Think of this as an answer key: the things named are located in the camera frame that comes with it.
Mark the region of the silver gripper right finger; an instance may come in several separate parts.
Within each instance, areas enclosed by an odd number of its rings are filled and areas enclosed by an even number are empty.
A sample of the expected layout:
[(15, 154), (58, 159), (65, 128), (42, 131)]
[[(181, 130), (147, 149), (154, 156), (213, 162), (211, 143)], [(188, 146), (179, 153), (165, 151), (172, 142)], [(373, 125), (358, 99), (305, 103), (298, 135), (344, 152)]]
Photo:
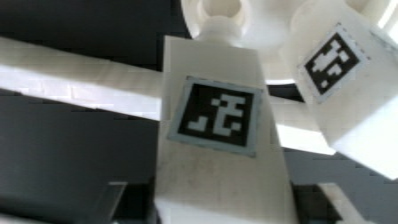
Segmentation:
[(376, 224), (365, 220), (335, 183), (293, 186), (298, 224)]

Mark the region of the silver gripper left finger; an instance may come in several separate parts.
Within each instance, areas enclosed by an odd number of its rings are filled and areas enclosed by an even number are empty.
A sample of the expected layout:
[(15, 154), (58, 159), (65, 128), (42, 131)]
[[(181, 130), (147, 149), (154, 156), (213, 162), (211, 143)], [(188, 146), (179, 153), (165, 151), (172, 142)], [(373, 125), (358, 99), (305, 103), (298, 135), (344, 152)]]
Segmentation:
[(110, 182), (81, 224), (156, 224), (152, 186)]

